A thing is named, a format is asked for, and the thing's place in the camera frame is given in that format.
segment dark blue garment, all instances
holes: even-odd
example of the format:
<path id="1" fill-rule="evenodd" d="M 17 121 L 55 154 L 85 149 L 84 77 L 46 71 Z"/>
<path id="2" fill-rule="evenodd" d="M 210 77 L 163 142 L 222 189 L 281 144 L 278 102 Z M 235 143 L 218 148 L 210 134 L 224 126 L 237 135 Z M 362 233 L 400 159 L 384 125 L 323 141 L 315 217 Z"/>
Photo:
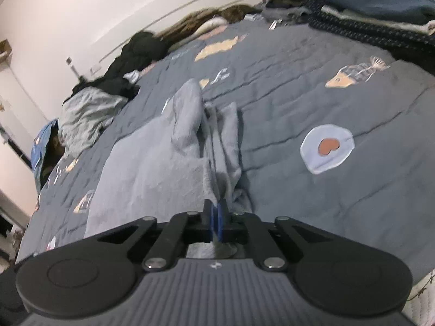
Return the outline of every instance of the dark blue garment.
<path id="1" fill-rule="evenodd" d="M 30 153 L 30 162 L 32 164 L 33 176 L 35 178 L 36 191 L 41 191 L 41 170 L 44 161 L 47 145 L 50 140 L 51 130 L 57 125 L 57 119 L 46 124 L 38 136 L 33 141 L 32 152 Z"/>
<path id="2" fill-rule="evenodd" d="M 338 10 L 349 9 L 365 17 L 423 25 L 435 19 L 434 0 L 324 0 Z M 266 7 L 303 6 L 305 0 L 269 0 Z"/>

